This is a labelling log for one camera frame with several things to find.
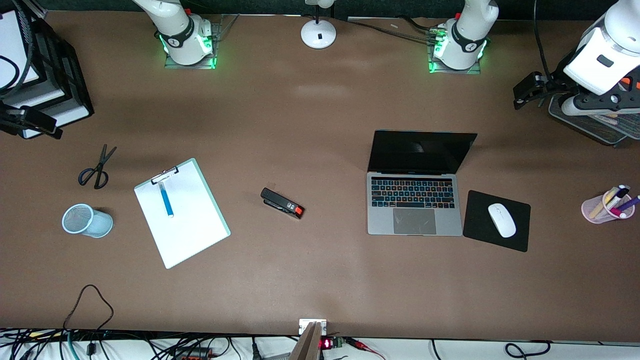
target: laptop trackpad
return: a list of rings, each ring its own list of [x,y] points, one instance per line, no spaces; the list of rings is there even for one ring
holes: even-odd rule
[[[435,235],[435,212],[432,209],[395,208],[394,234]]]

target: white cup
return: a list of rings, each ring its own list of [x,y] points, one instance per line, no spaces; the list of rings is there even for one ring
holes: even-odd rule
[[[62,228],[69,234],[82,234],[92,238],[107,235],[113,227],[109,214],[93,209],[87,204],[76,204],[62,215]]]

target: scissors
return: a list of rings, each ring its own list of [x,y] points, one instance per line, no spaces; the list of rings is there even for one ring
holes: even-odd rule
[[[100,162],[95,168],[86,168],[82,170],[82,172],[80,172],[80,175],[78,175],[78,183],[80,183],[80,185],[82,186],[86,185],[89,179],[91,179],[91,177],[97,172],[98,176],[95,179],[95,185],[93,186],[93,188],[97,190],[103,188],[104,185],[107,185],[107,182],[109,181],[109,175],[106,172],[102,171],[102,168],[117,148],[118,147],[114,147],[111,151],[109,151],[109,154],[105,156],[105,154],[107,153],[107,144],[104,144],[104,146],[102,147],[102,154],[100,154]]]

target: marker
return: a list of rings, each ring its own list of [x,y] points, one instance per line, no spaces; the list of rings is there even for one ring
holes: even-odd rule
[[[608,204],[609,201],[611,201],[611,199],[616,195],[616,193],[618,191],[620,191],[621,189],[624,189],[625,186],[624,185],[618,185],[615,186],[613,188],[611,188],[611,190],[609,190],[607,192],[607,194],[604,197],[604,203]],[[602,205],[602,201],[598,204],[598,206],[596,206],[593,210],[591,210],[591,212],[589,213],[589,218],[596,218],[596,216],[598,216],[600,214],[600,212],[602,211],[602,209],[604,208],[604,206]]]
[[[625,211],[626,209],[636,205],[639,202],[640,202],[640,195],[638,195],[638,196],[634,197],[633,199],[625,202],[624,204],[618,206],[618,210]]]
[[[618,193],[616,194],[616,196],[613,197],[613,199],[611,199],[611,201],[609,201],[607,203],[607,210],[611,210],[615,205],[617,205],[617,203],[620,202],[620,200],[622,200],[622,198],[624,198],[627,194],[629,193],[629,189],[628,188],[624,188],[624,189],[620,189],[618,190]]]
[[[166,194],[166,189],[163,183],[158,183],[160,186],[160,193],[162,194],[162,200],[164,201],[164,207],[166,208],[166,215],[170,218],[173,217],[173,209],[171,208],[171,202],[169,202],[169,196]]]
[[[610,211],[613,215],[616,215],[619,218],[627,218],[627,214],[623,213],[622,211],[616,208],[612,208]]]

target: blue pen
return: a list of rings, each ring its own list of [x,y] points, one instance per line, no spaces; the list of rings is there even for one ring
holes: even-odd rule
[[[640,202],[640,195],[618,206],[618,210],[625,211],[626,209],[632,207],[633,205],[637,205],[639,202]]]
[[[171,202],[169,202],[169,196],[166,194],[166,189],[164,188],[163,183],[158,183],[160,185],[160,193],[162,194],[162,200],[164,201],[164,207],[166,208],[166,214],[170,218],[173,217],[173,209],[171,208]]]

